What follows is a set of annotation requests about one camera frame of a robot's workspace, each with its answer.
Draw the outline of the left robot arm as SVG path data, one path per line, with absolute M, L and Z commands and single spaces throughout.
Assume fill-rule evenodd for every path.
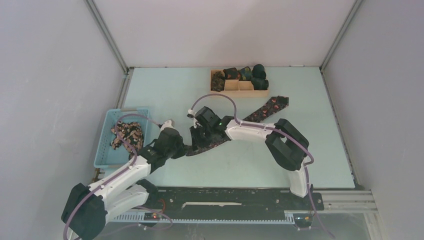
M 118 215 L 142 205 L 156 206 L 158 194 L 153 191 L 154 185 L 140 182 L 167 160 L 185 155 L 183 138 L 174 125 L 171 119 L 165 121 L 156 139 L 109 176 L 89 185 L 78 183 L 72 188 L 61 215 L 65 224 L 63 239 L 72 230 L 77 239 L 92 240 Z

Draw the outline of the dark floral rose tie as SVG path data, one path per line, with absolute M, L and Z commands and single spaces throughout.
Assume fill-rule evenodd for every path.
M 261 123 L 268 117 L 278 113 L 289 105 L 289 98 L 285 96 L 273 96 L 271 97 L 263 106 L 261 106 L 256 111 L 252 112 L 250 115 L 243 118 L 243 121 L 253 122 L 253 123 Z M 216 115 L 209 107 L 204 106 L 198 112 L 194 112 L 193 109 L 189 110 L 187 117 L 193 119 L 193 126 L 212 126 L 217 123 L 222 123 L 224 129 L 226 129 L 227 125 L 234 119 L 234 116 L 224 116 L 220 118 Z M 213 148 L 218 147 L 218 144 L 215 147 L 192 147 L 192 145 L 187 145 L 185 147 L 187 157 L 199 155 L 206 151 L 209 151 Z

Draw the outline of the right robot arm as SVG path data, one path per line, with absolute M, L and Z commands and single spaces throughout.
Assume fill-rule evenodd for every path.
M 264 143 L 275 162 L 287 171 L 291 204 L 297 209 L 310 204 L 304 163 L 309 142 L 288 120 L 281 118 L 277 123 L 259 123 L 233 116 L 220 118 L 206 106 L 199 111 L 189 109 L 187 116 L 193 120 L 189 128 L 188 156 L 209 151 L 228 141 Z

